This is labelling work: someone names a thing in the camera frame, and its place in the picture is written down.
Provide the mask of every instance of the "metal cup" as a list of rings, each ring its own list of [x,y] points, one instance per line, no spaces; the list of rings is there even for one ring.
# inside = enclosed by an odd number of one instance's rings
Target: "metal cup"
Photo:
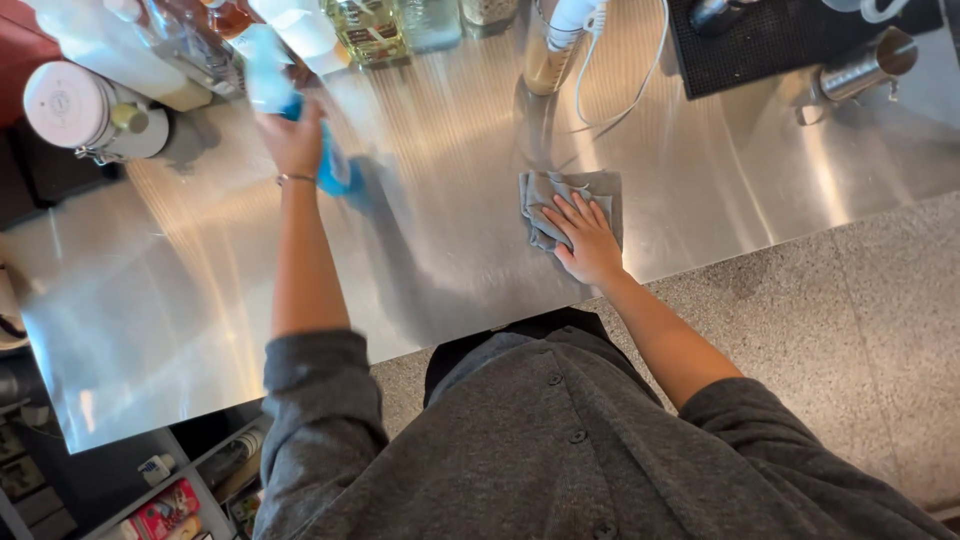
[[[851,98],[874,85],[892,83],[917,63],[917,43],[906,32],[891,26],[820,72],[820,89],[832,101]]]

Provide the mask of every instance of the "white canister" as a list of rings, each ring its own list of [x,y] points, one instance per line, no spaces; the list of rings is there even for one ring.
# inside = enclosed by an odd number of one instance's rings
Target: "white canister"
[[[151,100],[69,61],[36,69],[23,91],[34,131],[47,142],[75,148],[98,163],[149,158],[167,141],[166,110]]]

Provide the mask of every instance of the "button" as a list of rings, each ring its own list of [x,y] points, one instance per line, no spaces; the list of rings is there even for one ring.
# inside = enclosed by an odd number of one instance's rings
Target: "button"
[[[616,525],[605,521],[593,528],[593,537],[597,540],[609,540],[616,537]]]

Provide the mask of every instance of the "gray cloth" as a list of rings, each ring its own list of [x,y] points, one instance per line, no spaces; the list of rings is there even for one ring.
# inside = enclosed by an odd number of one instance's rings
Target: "gray cloth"
[[[955,538],[756,380],[676,417],[583,331],[491,340],[390,444],[362,337],[271,342],[254,538]]]
[[[565,201],[573,205],[574,192],[580,193],[587,202],[596,201],[622,251],[623,201],[620,196],[620,173],[611,171],[579,174],[530,171],[521,174],[520,213],[530,220],[530,245],[552,252],[559,240],[573,250],[573,244],[566,234],[543,215],[543,207],[560,212],[557,204],[553,202],[553,196],[559,193]]]

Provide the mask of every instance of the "white container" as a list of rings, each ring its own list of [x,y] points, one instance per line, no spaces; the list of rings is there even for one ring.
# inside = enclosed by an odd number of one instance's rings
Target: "white container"
[[[250,7],[317,75],[342,66],[337,55],[327,54],[340,40],[317,0],[250,0]]]
[[[150,100],[68,61],[36,69],[23,92],[34,131],[63,148],[81,149],[98,162],[149,158],[167,141],[166,110]]]
[[[191,81],[140,42],[132,24],[104,8],[103,0],[21,0],[36,10],[36,24],[60,43],[69,60],[174,110],[210,103],[210,90]]]

